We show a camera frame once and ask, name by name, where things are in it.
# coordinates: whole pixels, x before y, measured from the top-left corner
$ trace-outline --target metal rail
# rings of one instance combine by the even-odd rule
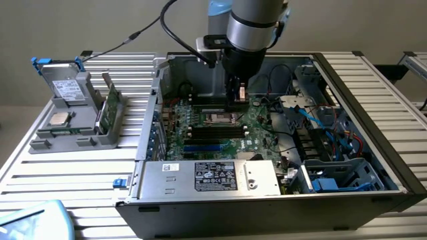
[[[354,56],[351,52],[326,52],[325,56],[427,187],[427,131],[405,97],[397,96],[366,59]],[[31,155],[28,141],[35,137],[35,130],[51,109],[48,104],[0,171],[0,216],[46,200],[60,199],[74,220],[78,238],[138,239],[112,206],[112,197],[124,198],[128,191],[114,191],[112,181],[132,174],[135,168],[134,159],[154,80],[154,58],[154,53],[111,53],[86,63],[94,86],[107,93],[100,72],[110,69],[118,89],[130,97],[119,148]],[[427,200],[402,213],[383,214],[357,231],[250,238],[285,237],[309,240],[427,237]]]

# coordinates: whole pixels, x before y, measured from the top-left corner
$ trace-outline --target blue ram slot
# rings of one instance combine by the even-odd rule
[[[185,146],[185,152],[219,152],[222,145]]]

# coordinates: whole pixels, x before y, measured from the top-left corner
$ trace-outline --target sticker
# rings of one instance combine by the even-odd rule
[[[163,164],[163,168],[162,168],[163,172],[179,171],[179,170],[181,170],[181,164],[179,163]]]
[[[86,99],[76,80],[52,81],[60,97],[66,101],[82,101]]]
[[[194,189],[198,192],[238,190],[235,162],[197,162]]]

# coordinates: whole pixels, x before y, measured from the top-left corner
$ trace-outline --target white wall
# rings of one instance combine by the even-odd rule
[[[31,57],[70,59],[104,51],[159,15],[167,0],[2,0],[0,104],[42,106],[51,92]],[[427,0],[291,0],[293,16],[275,51],[361,50],[374,63],[397,63],[402,51],[427,52]],[[207,33],[209,0],[181,0],[170,28],[191,45]],[[185,49],[157,24],[123,52]],[[403,89],[422,99],[427,90]]]

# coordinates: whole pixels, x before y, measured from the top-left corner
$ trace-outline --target capacitor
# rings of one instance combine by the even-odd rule
[[[254,102],[253,102],[253,106],[254,106],[254,107],[259,107],[261,105],[262,105],[262,103],[261,103],[259,101],[254,101]]]

